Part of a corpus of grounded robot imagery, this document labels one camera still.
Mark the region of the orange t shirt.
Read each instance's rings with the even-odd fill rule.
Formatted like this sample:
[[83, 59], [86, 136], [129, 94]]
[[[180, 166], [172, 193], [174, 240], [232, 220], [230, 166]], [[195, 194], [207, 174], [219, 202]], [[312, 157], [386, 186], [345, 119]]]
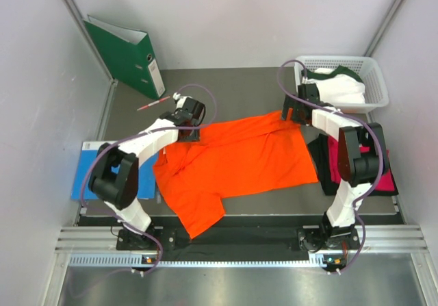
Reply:
[[201, 129], [158, 153], [157, 186], [190, 238], [225, 215], [223, 199], [317, 182], [300, 126], [279, 111]]

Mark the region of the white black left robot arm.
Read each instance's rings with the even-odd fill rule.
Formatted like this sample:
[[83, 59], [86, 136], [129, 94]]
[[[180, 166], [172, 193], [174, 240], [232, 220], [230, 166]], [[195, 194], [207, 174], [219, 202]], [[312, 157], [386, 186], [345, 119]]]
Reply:
[[102, 144], [85, 180], [88, 189], [104, 202], [117, 219], [132, 231], [139, 248], [155, 241], [151, 217], [138, 200], [140, 168], [160, 150], [176, 142], [198, 141], [205, 117], [205, 104], [189, 96], [174, 94], [176, 107], [163, 113], [151, 126], [134, 136]]

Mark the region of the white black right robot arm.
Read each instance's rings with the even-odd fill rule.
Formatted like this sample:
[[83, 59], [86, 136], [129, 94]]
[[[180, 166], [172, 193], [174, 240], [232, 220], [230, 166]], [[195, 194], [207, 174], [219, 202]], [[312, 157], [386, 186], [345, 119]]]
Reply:
[[353, 230], [357, 212], [389, 169], [383, 128], [320, 101], [314, 84], [302, 84], [298, 95], [285, 93], [281, 118], [312, 126], [337, 141], [337, 170], [341, 177], [335, 199], [324, 213], [319, 238], [335, 248]]

